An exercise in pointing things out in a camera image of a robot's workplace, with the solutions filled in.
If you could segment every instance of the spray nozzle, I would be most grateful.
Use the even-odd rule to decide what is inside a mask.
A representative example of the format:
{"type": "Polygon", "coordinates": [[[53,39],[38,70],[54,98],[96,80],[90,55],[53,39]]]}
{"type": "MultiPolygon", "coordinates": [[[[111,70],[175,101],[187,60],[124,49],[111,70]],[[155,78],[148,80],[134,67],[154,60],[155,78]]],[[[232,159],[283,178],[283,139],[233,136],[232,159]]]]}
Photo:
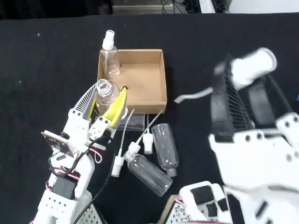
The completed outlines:
{"type": "Polygon", "coordinates": [[[114,46],[114,34],[115,32],[113,30],[107,30],[106,36],[103,40],[102,48],[104,50],[112,50],[114,46]]]}

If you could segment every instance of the clear plastic bottle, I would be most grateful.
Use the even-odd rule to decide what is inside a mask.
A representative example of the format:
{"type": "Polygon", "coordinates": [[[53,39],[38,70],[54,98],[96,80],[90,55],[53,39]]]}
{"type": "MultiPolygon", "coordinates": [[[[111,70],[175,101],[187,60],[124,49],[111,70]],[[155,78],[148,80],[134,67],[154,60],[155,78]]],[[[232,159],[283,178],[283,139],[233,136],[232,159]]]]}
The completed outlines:
{"type": "Polygon", "coordinates": [[[176,176],[178,153],[169,124],[155,125],[151,130],[154,134],[154,143],[160,166],[166,170],[168,176],[176,176]]]}
{"type": "Polygon", "coordinates": [[[107,30],[100,50],[100,63],[106,76],[115,77],[120,74],[120,61],[118,50],[114,46],[114,31],[107,30]]]}
{"type": "Polygon", "coordinates": [[[96,103],[100,115],[103,115],[109,106],[118,98],[120,88],[117,84],[105,79],[100,79],[96,84],[96,103]]]}
{"type": "Polygon", "coordinates": [[[128,162],[131,173],[158,196],[162,196],[171,186],[172,179],[143,155],[126,153],[124,159],[128,162]]]}

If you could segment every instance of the open cardboard box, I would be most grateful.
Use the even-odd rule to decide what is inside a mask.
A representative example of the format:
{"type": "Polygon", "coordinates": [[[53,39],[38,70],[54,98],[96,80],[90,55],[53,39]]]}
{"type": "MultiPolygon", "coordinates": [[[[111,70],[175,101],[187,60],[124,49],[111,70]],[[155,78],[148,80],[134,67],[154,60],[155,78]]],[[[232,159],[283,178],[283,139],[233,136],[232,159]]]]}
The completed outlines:
{"type": "Polygon", "coordinates": [[[119,50],[121,73],[106,77],[99,61],[98,80],[105,78],[119,88],[128,87],[127,107],[135,112],[163,113],[167,104],[163,52],[161,49],[119,50]]]}

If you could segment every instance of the black cloth surface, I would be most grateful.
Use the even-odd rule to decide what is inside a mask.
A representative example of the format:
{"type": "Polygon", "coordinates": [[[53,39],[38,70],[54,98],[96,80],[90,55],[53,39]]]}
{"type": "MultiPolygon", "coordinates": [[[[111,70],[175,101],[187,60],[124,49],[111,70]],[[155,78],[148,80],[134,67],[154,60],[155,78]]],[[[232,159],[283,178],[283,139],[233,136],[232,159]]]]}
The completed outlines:
{"type": "MultiPolygon", "coordinates": [[[[51,149],[40,134],[60,133],[67,114],[96,81],[99,49],[107,29],[119,49],[163,49],[168,105],[156,123],[170,123],[178,175],[163,197],[156,196],[124,165],[95,201],[110,224],[156,222],[171,194],[208,180],[222,184],[209,148],[209,97],[173,103],[176,96],[211,85],[214,66],[227,53],[243,56],[271,49],[273,76],[299,112],[299,14],[144,15],[0,22],[0,223],[26,224],[49,177],[51,149]]],[[[124,148],[140,133],[128,132],[124,148]]],[[[119,142],[121,133],[115,139],[119,142]]],[[[108,173],[112,150],[103,152],[89,185],[94,195],[108,173]]],[[[146,156],[158,165],[155,153],[146,156]]]]}

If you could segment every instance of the white bottle cap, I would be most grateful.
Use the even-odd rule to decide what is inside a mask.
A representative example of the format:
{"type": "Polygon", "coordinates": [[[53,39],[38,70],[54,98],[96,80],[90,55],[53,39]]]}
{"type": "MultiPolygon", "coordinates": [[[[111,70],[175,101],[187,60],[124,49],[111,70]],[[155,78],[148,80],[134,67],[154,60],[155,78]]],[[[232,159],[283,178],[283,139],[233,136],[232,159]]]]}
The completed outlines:
{"type": "Polygon", "coordinates": [[[103,40],[102,48],[104,50],[112,50],[114,46],[114,31],[113,30],[107,30],[106,36],[103,40]]]}
{"type": "Polygon", "coordinates": [[[152,154],[153,153],[153,134],[145,133],[143,135],[143,144],[144,144],[144,153],[145,154],[152,154]]]}
{"type": "Polygon", "coordinates": [[[128,161],[133,155],[139,152],[140,148],[140,145],[132,141],[128,147],[127,152],[123,155],[124,159],[128,161]]]}
{"type": "Polygon", "coordinates": [[[237,90],[250,85],[253,81],[276,69],[275,55],[267,48],[259,48],[255,52],[232,61],[233,83],[237,90]]]}
{"type": "Polygon", "coordinates": [[[121,173],[121,167],[123,165],[124,159],[121,156],[116,156],[114,159],[114,164],[111,172],[111,176],[119,177],[121,173]]]}

